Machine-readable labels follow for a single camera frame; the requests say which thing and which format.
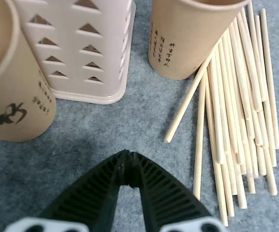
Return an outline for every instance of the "pile of chopsticks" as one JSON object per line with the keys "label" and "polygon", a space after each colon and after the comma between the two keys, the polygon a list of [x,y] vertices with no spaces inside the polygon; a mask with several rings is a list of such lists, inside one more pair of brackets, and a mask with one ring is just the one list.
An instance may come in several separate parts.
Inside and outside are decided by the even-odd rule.
{"label": "pile of chopsticks", "polygon": [[220,216],[234,217],[233,196],[247,208],[242,176],[255,194],[254,179],[266,176],[269,192],[277,195],[273,167],[277,166],[279,128],[265,9],[261,18],[248,4],[225,31],[202,63],[172,122],[165,141],[170,142],[200,85],[195,151],[194,195],[200,199],[206,105],[209,138]]}

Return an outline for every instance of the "triangular cutout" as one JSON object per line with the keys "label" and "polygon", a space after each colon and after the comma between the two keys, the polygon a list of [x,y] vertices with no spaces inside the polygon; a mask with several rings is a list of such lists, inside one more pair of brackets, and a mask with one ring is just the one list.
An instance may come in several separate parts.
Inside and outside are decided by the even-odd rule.
{"label": "triangular cutout", "polygon": [[97,81],[97,82],[101,82],[99,79],[97,79],[95,76],[92,76],[90,78],[87,79],[87,81]]}
{"label": "triangular cutout", "polygon": [[54,62],[60,62],[63,63],[61,60],[57,59],[56,57],[50,56],[46,59],[46,61],[54,61]]}
{"label": "triangular cutout", "polygon": [[90,62],[89,64],[86,64],[87,67],[92,67],[96,69],[101,69],[98,65],[96,65],[94,62]]}
{"label": "triangular cutout", "polygon": [[44,37],[43,39],[41,39],[38,44],[46,44],[46,45],[53,45],[53,46],[58,46],[57,44],[55,44],[53,41],[51,41],[50,39],[47,39],[46,37]]}
{"label": "triangular cutout", "polygon": [[54,71],[51,75],[55,75],[55,76],[65,76],[62,72],[59,71]]}
{"label": "triangular cutout", "polygon": [[30,21],[30,23],[37,23],[37,24],[43,24],[43,25],[50,25],[52,26],[46,19],[42,18],[38,14],[33,16]]}
{"label": "triangular cutout", "polygon": [[83,48],[84,51],[89,51],[89,52],[95,52],[95,53],[99,53],[101,54],[95,47],[93,47],[92,45],[89,45],[87,47]]}
{"label": "triangular cutout", "polygon": [[87,31],[87,32],[92,32],[95,34],[100,34],[93,26],[91,26],[89,23],[85,24],[84,26],[82,26],[81,28],[79,28],[79,30],[82,31]]}
{"label": "triangular cutout", "polygon": [[78,0],[74,3],[74,5],[88,7],[92,9],[99,9],[91,0]]}

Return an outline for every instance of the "cup rim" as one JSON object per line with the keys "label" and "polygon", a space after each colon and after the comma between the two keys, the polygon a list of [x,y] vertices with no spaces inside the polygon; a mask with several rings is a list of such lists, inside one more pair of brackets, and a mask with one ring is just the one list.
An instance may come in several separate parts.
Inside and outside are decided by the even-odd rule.
{"label": "cup rim", "polygon": [[18,46],[19,41],[19,33],[20,33],[20,24],[19,24],[19,16],[16,10],[14,3],[11,0],[4,0],[4,2],[8,5],[12,18],[12,32],[11,32],[11,41],[10,45],[7,48],[7,51],[0,62],[0,76],[6,70],[9,63],[11,62],[14,53]]}
{"label": "cup rim", "polygon": [[194,0],[179,0],[187,5],[194,6],[200,9],[208,10],[208,11],[224,11],[224,10],[232,10],[237,9],[239,7],[244,7],[247,5],[251,0],[243,0],[238,3],[229,4],[229,5],[210,5]]}

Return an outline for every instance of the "beige paper cup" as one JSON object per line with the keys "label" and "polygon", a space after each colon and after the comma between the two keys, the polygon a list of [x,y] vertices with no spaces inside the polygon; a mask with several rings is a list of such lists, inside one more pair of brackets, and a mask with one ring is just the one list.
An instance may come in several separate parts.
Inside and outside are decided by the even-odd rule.
{"label": "beige paper cup", "polygon": [[15,6],[0,0],[0,139],[33,139],[55,115],[55,97],[20,30]]}
{"label": "beige paper cup", "polygon": [[167,78],[188,78],[249,1],[153,0],[151,66]]}

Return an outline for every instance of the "gray felt surface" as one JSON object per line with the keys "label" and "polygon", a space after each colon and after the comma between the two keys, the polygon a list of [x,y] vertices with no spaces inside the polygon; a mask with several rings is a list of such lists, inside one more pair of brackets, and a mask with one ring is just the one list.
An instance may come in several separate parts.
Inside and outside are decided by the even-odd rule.
{"label": "gray felt surface", "polygon": [[[192,82],[159,76],[147,61],[151,0],[136,0],[133,47],[125,96],[113,105],[58,100],[50,129],[26,143],[0,141],[0,231],[24,216],[38,215],[61,191],[87,170],[123,150],[138,151],[160,164],[192,189],[198,93],[175,137],[165,132]],[[267,8],[275,89],[279,114],[279,1],[256,0]],[[275,169],[279,190],[278,167]],[[271,197],[265,178],[256,181],[256,195],[247,194],[248,209],[240,210],[229,231],[279,232],[279,194]],[[219,216],[208,130],[205,124],[202,203]],[[113,232],[145,231],[138,189],[121,188]]]}

